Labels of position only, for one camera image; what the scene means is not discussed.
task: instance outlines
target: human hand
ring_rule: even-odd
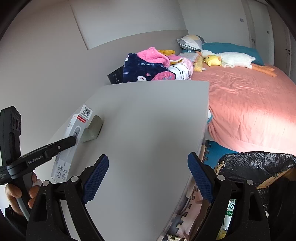
[[[34,172],[32,172],[32,181],[33,182],[37,181],[37,176]],[[39,186],[31,187],[31,189],[29,190],[29,195],[31,197],[31,199],[28,202],[29,208],[33,207],[38,191],[39,191]],[[20,198],[22,196],[22,191],[17,186],[9,183],[5,187],[5,194],[13,211],[23,216],[24,214],[22,213],[16,200],[16,198]]]

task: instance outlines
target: white box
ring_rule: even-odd
[[[74,114],[64,135],[64,138],[74,136],[76,138],[75,146],[68,148],[57,154],[54,166],[52,168],[52,179],[56,182],[65,182],[68,178],[69,169],[73,156],[76,152],[79,140],[86,128],[87,122],[92,115],[92,109],[85,104],[78,114]]]

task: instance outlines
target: yellow duck head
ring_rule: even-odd
[[[219,66],[221,65],[221,57],[218,57],[216,55],[208,55],[205,58],[205,63],[208,66]]]

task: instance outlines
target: pink bedsheet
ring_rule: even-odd
[[[205,68],[191,79],[210,82],[208,129],[218,144],[296,155],[296,85],[280,69],[271,77],[242,67]]]

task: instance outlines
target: blue gripper pad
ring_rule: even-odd
[[[82,202],[83,204],[87,204],[87,202],[91,201],[94,196],[96,195],[96,192],[102,183],[102,180],[108,171],[109,168],[109,159],[106,155],[103,156],[100,163],[97,165],[95,170],[90,175],[89,179],[86,181],[86,183],[83,186],[83,196],[82,196]]]
[[[213,196],[213,184],[207,177],[206,173],[204,172],[203,168],[200,165],[203,165],[201,161],[198,161],[193,153],[188,155],[188,167],[191,171],[191,174],[198,186],[202,197],[207,199],[210,203],[214,201]]]

